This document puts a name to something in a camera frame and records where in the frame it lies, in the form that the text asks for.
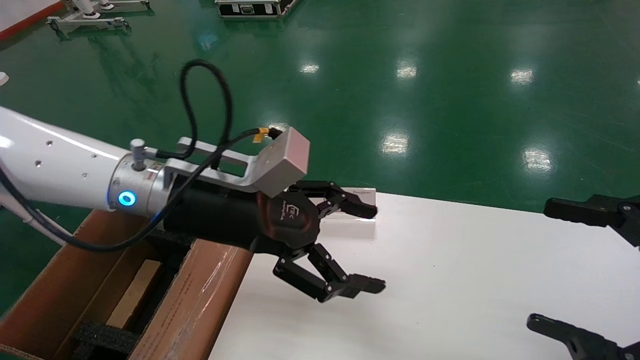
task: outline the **black cable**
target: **black cable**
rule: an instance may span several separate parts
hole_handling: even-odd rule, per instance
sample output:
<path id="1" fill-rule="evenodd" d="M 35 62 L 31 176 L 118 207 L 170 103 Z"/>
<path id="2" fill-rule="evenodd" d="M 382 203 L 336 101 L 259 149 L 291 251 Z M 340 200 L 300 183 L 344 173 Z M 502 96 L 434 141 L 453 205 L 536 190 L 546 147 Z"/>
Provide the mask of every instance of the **black cable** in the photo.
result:
<path id="1" fill-rule="evenodd" d="M 229 141 L 229 135 L 231 133 L 231 124 L 233 121 L 233 102 L 231 101 L 231 90 L 229 89 L 229 85 L 227 80 L 225 79 L 222 71 L 217 68 L 212 63 L 202 59 L 194 59 L 188 61 L 184 66 L 182 66 L 182 70 L 180 71 L 180 98 L 182 99 L 182 103 L 184 105 L 185 111 L 187 111 L 187 118 L 189 119 L 189 125 L 191 126 L 191 143 L 189 147 L 187 147 L 184 152 L 170 152 L 164 150 L 158 150 L 156 157 L 160 159 L 181 159 L 184 160 L 190 157 L 193 154 L 193 151 L 196 148 L 196 141 L 198 141 L 198 125 L 196 123 L 195 115 L 193 114 L 193 108 L 191 107 L 191 101 L 189 101 L 189 94 L 187 93 L 187 74 L 194 67 L 203 67 L 209 71 L 211 74 L 215 76 L 218 84 L 220 85 L 220 89 L 222 90 L 222 96 L 225 101 L 225 127 L 222 130 L 222 137 L 220 138 L 219 146 Z M 220 164 L 220 160 L 216 160 L 211 164 L 212 168 L 217 168 Z"/>
<path id="2" fill-rule="evenodd" d="M 256 135 L 260 133 L 260 129 L 251 129 L 247 130 L 237 137 L 233 138 L 229 142 L 225 142 L 218 146 L 218 148 L 207 157 L 207 159 L 198 166 L 198 168 L 186 179 L 186 181 L 178 188 L 178 190 L 173 194 L 171 199 L 166 203 L 163 209 L 144 227 L 141 231 L 135 234 L 132 238 L 128 239 L 125 242 L 116 244 L 116 245 L 94 245 L 91 243 L 86 243 L 84 241 L 78 240 L 73 236 L 69 236 L 65 234 L 63 231 L 54 226 L 48 219 L 44 218 L 42 214 L 33 208 L 31 202 L 24 197 L 22 193 L 13 185 L 11 180 L 7 177 L 2 166 L 0 166 L 0 183 L 6 188 L 11 196 L 13 196 L 20 206 L 22 206 L 33 218 L 36 220 L 42 227 L 44 227 L 47 231 L 57 236 L 61 240 L 75 246 L 80 249 L 94 251 L 94 252 L 111 252 L 120 249 L 124 249 L 128 246 L 133 245 L 137 241 L 140 241 L 144 238 L 151 230 L 153 230 L 160 222 L 169 214 L 169 212 L 175 207 L 175 205 L 180 201 L 182 194 L 191 186 L 191 184 L 198 179 L 198 176 L 212 163 L 215 161 L 220 161 L 222 158 L 222 153 L 229 149 L 231 146 L 236 144 L 238 141 L 243 138 L 249 137 L 251 135 Z"/>

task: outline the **epoxy floor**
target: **epoxy floor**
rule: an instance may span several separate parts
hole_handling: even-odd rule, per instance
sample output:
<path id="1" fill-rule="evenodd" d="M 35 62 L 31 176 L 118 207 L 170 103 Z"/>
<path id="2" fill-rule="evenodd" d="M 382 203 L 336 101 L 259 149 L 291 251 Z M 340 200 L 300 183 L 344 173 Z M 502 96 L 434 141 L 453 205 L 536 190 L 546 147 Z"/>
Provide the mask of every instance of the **epoxy floor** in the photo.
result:
<path id="1" fill-rule="evenodd" d="M 0 44 L 0 105 L 170 148 L 188 133 L 177 74 L 203 58 L 232 87 L 234 133 L 294 126 L 311 140 L 309 179 L 525 211 L 640 193 L 637 2 L 300 0 L 284 21 L 222 21 L 212 0 L 152 8 L 125 14 L 130 36 L 35 26 Z M 196 70 L 189 89 L 201 139 L 217 142 L 216 83 Z M 69 229 L 86 214 L 43 208 Z M 0 227 L 5 310 L 57 245 L 7 211 Z"/>

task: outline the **cardboard box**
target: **cardboard box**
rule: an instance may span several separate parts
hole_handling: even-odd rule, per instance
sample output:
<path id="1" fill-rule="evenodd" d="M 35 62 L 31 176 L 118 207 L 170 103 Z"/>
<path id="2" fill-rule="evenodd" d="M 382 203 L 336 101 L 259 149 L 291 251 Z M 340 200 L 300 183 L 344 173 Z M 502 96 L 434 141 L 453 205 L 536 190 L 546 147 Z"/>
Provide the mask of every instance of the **cardboard box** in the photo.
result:
<path id="1" fill-rule="evenodd" d="M 119 243 L 148 221 L 93 211 L 83 241 Z M 196 240 L 130 359 L 207 359 L 251 261 L 248 251 Z M 99 254 L 62 247 L 0 322 L 0 350 L 24 359 L 68 359 L 83 321 L 106 323 L 146 259 L 147 241 Z"/>

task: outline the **white table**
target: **white table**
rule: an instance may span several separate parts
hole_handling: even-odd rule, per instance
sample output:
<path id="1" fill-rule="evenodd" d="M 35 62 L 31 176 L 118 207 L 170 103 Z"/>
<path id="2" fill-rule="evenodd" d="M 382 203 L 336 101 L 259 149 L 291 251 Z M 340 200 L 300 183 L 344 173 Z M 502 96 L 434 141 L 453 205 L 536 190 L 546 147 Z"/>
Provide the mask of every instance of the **white table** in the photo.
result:
<path id="1" fill-rule="evenodd" d="M 570 360 L 530 313 L 640 340 L 640 253 L 613 230 L 383 193 L 378 206 L 374 233 L 329 225 L 318 242 L 385 291 L 320 304 L 256 255 L 209 359 Z"/>

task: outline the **wooden block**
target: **wooden block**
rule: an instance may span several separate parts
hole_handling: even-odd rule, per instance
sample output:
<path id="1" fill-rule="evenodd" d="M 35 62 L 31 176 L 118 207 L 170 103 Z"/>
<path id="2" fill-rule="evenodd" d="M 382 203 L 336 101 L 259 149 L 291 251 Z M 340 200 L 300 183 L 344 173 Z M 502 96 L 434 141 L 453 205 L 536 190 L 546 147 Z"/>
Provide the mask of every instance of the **wooden block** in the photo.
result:
<path id="1" fill-rule="evenodd" d="M 145 296 L 147 289 L 158 273 L 160 262 L 154 260 L 145 260 L 134 277 L 131 285 L 120 299 L 120 302 L 111 313 L 111 317 L 107 321 L 107 325 L 124 329 L 136 312 L 136 308 L 140 300 Z"/>

